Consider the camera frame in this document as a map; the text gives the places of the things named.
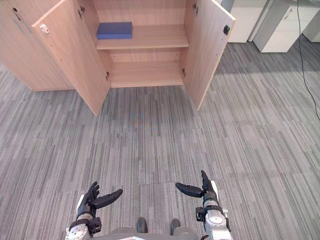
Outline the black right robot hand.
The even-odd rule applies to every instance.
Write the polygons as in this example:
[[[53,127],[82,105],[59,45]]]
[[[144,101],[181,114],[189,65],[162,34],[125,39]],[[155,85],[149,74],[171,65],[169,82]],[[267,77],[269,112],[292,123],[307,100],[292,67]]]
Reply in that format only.
[[[208,175],[204,170],[201,170],[201,178],[202,178],[202,188],[187,185],[180,182],[175,183],[175,187],[183,194],[194,197],[194,198],[203,198],[203,201],[215,201],[219,202],[218,195],[213,188],[212,182],[209,180]]]

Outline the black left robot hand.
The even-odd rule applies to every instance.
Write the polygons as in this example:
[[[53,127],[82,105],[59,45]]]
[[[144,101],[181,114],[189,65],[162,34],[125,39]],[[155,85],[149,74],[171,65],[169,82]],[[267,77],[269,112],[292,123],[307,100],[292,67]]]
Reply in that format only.
[[[83,195],[77,207],[77,218],[83,214],[90,214],[95,218],[98,209],[111,205],[123,194],[123,189],[120,188],[112,193],[99,196],[99,188],[100,185],[95,181]]]

